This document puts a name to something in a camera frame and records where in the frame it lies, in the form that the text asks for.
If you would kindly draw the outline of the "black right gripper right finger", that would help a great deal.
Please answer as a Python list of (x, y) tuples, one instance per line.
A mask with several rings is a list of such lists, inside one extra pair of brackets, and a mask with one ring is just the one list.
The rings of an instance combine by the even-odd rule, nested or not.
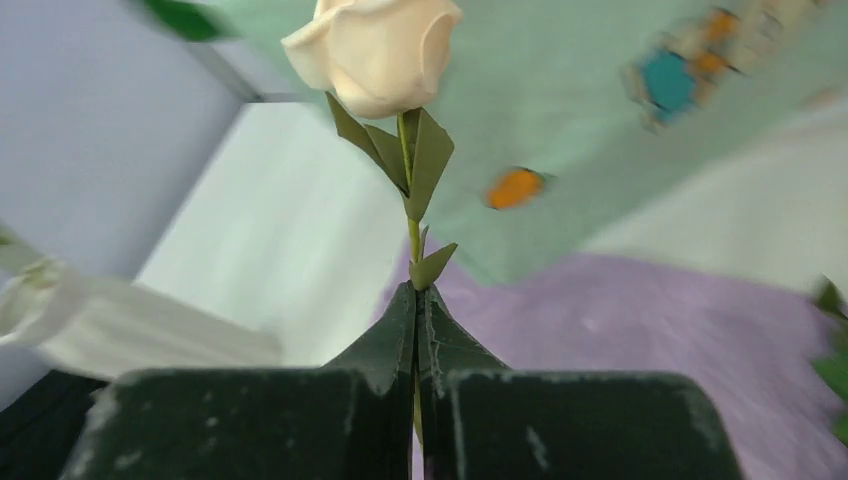
[(738, 479), (720, 416), (671, 372), (513, 370), (417, 296), (428, 479)]

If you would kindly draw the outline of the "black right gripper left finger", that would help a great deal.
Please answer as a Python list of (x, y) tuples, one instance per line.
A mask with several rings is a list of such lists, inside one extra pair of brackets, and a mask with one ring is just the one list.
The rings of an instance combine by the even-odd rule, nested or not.
[(408, 479), (416, 293), (316, 368), (147, 369), (103, 390), (66, 479)]

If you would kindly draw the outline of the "white ribbed ceramic vase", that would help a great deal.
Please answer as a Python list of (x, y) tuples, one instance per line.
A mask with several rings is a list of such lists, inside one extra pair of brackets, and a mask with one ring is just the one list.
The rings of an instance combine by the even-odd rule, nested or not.
[(1, 343), (38, 351), (59, 370), (100, 379), (148, 368), (278, 366), (267, 333), (123, 279), (83, 274), (1, 228)]

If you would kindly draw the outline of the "purple wrapping paper sheet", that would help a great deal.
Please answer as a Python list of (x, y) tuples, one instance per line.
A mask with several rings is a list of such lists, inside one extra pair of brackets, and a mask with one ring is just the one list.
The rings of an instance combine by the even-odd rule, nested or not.
[(831, 320), (798, 293), (645, 261), (575, 255), (514, 285), (440, 276), (451, 315), (516, 369), (666, 370), (716, 405), (750, 479), (843, 479), (841, 404), (811, 367)]

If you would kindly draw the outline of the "cream rose flower stem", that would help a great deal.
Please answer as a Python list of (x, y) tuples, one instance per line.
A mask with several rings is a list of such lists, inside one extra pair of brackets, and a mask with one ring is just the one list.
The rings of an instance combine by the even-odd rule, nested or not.
[(426, 255), (421, 221), (455, 145), (426, 111), (463, 13), (453, 1), (319, 1), (281, 45), (300, 79), (324, 92), (337, 135), (365, 153), (402, 197), (409, 275), (423, 292), (457, 246)]

